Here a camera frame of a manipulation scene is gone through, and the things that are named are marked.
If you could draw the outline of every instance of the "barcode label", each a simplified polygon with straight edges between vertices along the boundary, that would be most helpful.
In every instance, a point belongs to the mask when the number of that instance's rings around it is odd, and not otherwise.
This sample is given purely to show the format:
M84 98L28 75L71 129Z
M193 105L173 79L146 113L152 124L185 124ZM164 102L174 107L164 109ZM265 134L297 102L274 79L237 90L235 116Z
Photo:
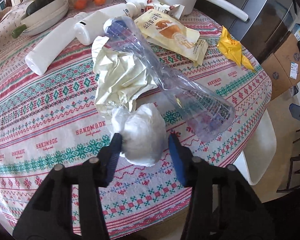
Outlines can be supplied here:
M297 74L298 74L298 64L291 62L290 77L293 79L297 79Z

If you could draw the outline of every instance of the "crumpled white tissue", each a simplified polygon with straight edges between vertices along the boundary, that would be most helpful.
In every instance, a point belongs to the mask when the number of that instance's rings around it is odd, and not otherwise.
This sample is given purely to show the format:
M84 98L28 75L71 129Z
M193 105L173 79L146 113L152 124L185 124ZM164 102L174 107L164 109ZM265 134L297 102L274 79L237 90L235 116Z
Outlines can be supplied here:
M124 107L112 110L114 133L122 135L121 157L140 166L153 166L168 146L166 124L153 104L129 113Z
M99 113L111 119L112 109L136 109L136 99L157 88L146 66L132 53L117 52L104 47L108 37L98 36L91 48L93 71L99 74L95 105Z

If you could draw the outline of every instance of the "tablecloth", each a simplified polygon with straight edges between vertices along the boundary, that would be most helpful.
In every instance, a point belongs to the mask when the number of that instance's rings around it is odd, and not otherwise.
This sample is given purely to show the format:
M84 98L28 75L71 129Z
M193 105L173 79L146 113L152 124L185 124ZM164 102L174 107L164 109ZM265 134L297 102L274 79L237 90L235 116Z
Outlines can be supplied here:
M70 10L67 17L76 14ZM209 44L204 62L152 46L162 62L231 102L234 122L213 141L202 142L158 90L138 99L154 103L166 122L194 155L211 165L232 163L256 129L271 98L271 81L256 59L243 48L256 72L227 60L216 44L222 27L194 10L181 23L200 32ZM91 46L77 39L37 76L24 58L53 27L37 36L21 35L0 53L0 208L13 227L47 173L57 163L66 167L96 156L110 142L108 122L94 106L98 75L92 71ZM188 205L190 188L176 178L169 151L153 167L134 166L120 158L114 180L99 189L111 238L148 227ZM73 227L80 233L78 188L73 187Z

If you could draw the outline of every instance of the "white bottle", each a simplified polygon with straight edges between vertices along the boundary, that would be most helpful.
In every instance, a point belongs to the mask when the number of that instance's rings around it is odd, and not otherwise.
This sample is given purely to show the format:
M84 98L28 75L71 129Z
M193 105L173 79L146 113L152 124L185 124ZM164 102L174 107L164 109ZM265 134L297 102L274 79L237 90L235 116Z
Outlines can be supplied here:
M37 75L43 75L60 52L75 38L74 25L88 15L85 12L78 13L66 19L45 36L26 55L25 61L28 67Z
M103 8L75 24L76 38L83 45L90 45L96 37L104 36L103 25L110 19L119 16L138 16L141 13L140 3L120 3Z

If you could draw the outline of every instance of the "floral tablecloth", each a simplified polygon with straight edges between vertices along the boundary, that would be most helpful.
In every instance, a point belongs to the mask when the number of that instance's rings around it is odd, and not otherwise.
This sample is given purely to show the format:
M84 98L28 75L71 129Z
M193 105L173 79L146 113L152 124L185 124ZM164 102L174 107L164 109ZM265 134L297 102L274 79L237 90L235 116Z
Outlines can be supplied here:
M70 10L67 17L75 14ZM270 101L271 81L245 49L256 73L227 60L216 47L221 26L203 13L194 10L181 23L207 40L203 64L194 67L190 60L158 46L152 46L154 52L231 102L237 110L233 124L206 143L158 90L143 94L138 104L154 103L167 133L175 133L194 155L224 167L256 129ZM92 71L91 46L73 40L43 76L27 67L26 54L52 29L34 37L21 35L0 53L0 208L11 227L55 164L80 164L110 142L108 123L94 107L98 75ZM153 167L134 166L120 158L114 180L99 191L111 238L165 219L187 206L191 196L191 189L176 178L168 149ZM74 232L80 233L77 187L72 197Z

